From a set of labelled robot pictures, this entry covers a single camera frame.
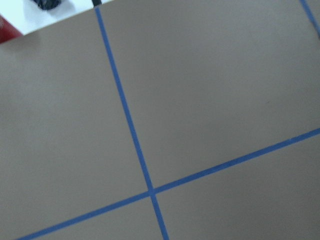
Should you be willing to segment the red cylinder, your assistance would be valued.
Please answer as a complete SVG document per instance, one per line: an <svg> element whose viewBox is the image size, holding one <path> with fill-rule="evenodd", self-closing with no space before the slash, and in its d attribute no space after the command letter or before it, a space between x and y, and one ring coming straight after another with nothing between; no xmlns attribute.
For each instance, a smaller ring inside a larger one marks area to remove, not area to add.
<svg viewBox="0 0 320 240"><path fill-rule="evenodd" d="M0 16L0 43L23 36L23 34L11 25L3 16Z"/></svg>

